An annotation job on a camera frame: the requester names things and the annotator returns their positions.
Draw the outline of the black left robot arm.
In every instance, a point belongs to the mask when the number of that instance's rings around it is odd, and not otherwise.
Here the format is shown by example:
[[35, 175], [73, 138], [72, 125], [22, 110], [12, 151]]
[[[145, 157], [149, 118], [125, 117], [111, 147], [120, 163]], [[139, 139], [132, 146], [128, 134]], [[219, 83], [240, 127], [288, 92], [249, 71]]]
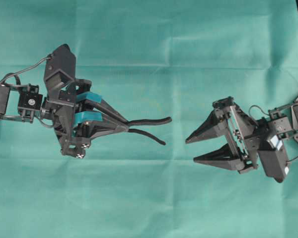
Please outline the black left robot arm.
[[32, 123], [37, 119], [53, 129], [65, 156], [83, 158], [92, 140], [106, 135], [128, 132], [131, 122], [112, 108], [100, 95], [92, 93], [89, 80], [73, 82], [61, 74], [47, 87], [0, 83], [0, 120]]

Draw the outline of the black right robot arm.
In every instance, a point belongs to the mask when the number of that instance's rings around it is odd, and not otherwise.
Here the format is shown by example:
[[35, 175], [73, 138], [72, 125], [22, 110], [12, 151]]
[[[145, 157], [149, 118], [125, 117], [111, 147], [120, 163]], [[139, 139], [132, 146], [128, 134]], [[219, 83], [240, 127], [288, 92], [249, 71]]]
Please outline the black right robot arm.
[[224, 136], [220, 149], [194, 158], [194, 162], [240, 174], [258, 168], [260, 160], [266, 176], [282, 182], [293, 162], [284, 140], [298, 143], [298, 98], [290, 104], [269, 110], [267, 118], [255, 120], [233, 97], [213, 102], [208, 118], [186, 138], [186, 143]]

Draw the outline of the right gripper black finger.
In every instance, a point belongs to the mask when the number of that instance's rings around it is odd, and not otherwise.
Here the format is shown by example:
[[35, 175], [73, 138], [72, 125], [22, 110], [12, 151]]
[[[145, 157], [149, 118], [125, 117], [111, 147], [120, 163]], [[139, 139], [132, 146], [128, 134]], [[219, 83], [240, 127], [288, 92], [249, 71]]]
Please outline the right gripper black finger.
[[228, 119], [230, 110], [213, 110], [208, 118], [185, 140], [185, 143], [208, 140], [220, 136], [225, 136], [234, 144], [232, 133], [229, 130]]
[[239, 157], [240, 150], [237, 155], [233, 155], [228, 144], [225, 144], [220, 149], [195, 157], [193, 161], [208, 166], [214, 166], [231, 171], [240, 171], [245, 168], [245, 163]]

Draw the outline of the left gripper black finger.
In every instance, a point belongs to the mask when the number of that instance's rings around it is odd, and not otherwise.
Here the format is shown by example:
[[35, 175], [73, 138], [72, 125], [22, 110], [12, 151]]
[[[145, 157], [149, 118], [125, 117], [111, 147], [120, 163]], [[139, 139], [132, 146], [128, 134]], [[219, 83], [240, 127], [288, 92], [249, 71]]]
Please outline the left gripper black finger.
[[81, 107], [75, 113], [76, 124], [95, 124], [103, 123], [106, 120], [113, 119], [114, 122], [127, 123], [118, 111], [113, 109], [102, 96], [90, 91], [77, 95], [76, 102], [80, 103]]
[[76, 137], [85, 138], [97, 138], [129, 130], [126, 122], [97, 111], [75, 113], [74, 128]]

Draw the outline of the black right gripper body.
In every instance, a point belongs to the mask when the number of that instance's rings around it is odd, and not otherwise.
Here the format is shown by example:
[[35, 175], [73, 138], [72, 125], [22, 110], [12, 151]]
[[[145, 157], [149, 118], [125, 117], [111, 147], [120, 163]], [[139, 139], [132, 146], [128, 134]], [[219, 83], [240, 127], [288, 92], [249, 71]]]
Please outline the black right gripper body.
[[245, 138], [253, 134], [256, 123], [234, 102], [233, 97], [213, 102], [217, 136], [225, 136], [227, 145], [220, 150], [216, 165], [240, 174], [257, 168], [256, 153], [245, 145]]

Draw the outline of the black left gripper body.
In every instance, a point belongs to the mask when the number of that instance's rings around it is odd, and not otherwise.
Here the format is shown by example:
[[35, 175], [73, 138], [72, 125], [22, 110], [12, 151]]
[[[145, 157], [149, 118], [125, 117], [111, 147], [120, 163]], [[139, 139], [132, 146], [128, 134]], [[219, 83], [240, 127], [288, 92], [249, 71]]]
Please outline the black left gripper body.
[[82, 159], [85, 156], [87, 139], [75, 137], [75, 112], [79, 109], [77, 95], [88, 92], [91, 81], [85, 79], [55, 79], [45, 81], [47, 96], [44, 99], [41, 117], [53, 122], [54, 133], [61, 147], [61, 154]]

